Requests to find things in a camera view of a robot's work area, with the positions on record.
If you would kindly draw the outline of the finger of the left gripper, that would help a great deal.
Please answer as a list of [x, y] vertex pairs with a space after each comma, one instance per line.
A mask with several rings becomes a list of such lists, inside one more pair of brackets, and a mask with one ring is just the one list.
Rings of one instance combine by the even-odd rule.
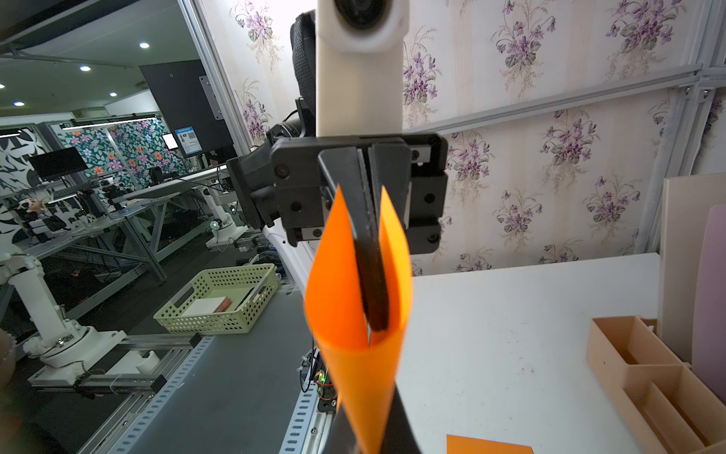
[[394, 211], [406, 226], [406, 204], [410, 191], [411, 149], [406, 143], [376, 143], [368, 151], [372, 176], [372, 196], [376, 215], [381, 215], [383, 189]]
[[379, 219], [363, 153], [354, 147], [326, 149], [319, 165], [330, 188], [346, 203], [366, 320], [371, 331], [389, 327], [389, 295], [379, 242]]

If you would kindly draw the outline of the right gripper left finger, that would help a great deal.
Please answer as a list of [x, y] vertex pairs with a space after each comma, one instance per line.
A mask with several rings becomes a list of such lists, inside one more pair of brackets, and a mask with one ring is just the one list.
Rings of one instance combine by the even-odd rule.
[[340, 405], [325, 441], [322, 454], [361, 454], [357, 437], [344, 406]]

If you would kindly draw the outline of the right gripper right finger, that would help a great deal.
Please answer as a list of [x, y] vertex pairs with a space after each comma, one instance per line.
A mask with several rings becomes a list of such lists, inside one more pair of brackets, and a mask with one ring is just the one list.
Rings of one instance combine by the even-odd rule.
[[421, 454], [398, 389], [394, 390], [382, 442], [382, 454]]

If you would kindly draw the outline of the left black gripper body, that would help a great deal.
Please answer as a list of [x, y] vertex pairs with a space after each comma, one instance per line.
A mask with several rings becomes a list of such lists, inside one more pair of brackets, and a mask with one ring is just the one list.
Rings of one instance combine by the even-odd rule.
[[272, 149], [271, 164], [283, 227], [293, 243], [312, 237], [311, 229], [325, 224], [336, 190], [329, 187], [319, 165], [326, 149], [354, 147], [363, 153], [372, 184], [368, 151], [376, 143], [406, 143], [411, 149], [411, 175], [406, 204], [406, 240], [412, 255], [438, 250], [442, 237], [448, 176], [447, 142], [438, 134], [393, 134], [339, 137], [301, 137], [280, 140]]

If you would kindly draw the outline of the orange square paper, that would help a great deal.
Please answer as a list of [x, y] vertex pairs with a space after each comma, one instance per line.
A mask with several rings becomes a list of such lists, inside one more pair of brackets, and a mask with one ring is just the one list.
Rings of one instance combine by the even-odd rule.
[[410, 250], [391, 199], [379, 223], [389, 327], [368, 331], [353, 231], [344, 196], [334, 198], [306, 286], [304, 313], [338, 390], [359, 449], [380, 452], [412, 309]]
[[447, 454], [533, 454], [530, 446], [522, 446], [471, 437], [447, 435]]

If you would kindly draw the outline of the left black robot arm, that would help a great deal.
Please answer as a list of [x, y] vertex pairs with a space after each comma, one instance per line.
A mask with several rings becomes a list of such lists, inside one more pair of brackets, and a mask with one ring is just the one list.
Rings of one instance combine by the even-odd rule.
[[376, 335], [408, 317], [397, 259], [436, 251], [446, 140], [402, 130], [405, 1], [321, 1], [291, 28], [300, 132], [271, 132], [227, 164], [246, 218], [292, 281], [313, 271], [351, 291]]

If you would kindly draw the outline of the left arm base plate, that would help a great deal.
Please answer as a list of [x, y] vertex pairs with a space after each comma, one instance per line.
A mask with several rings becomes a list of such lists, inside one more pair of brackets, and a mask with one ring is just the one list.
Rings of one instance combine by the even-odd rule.
[[317, 346], [302, 356], [301, 365], [297, 369], [301, 391], [314, 392], [318, 397], [317, 408], [323, 414], [335, 414], [338, 410], [338, 390], [323, 354]]

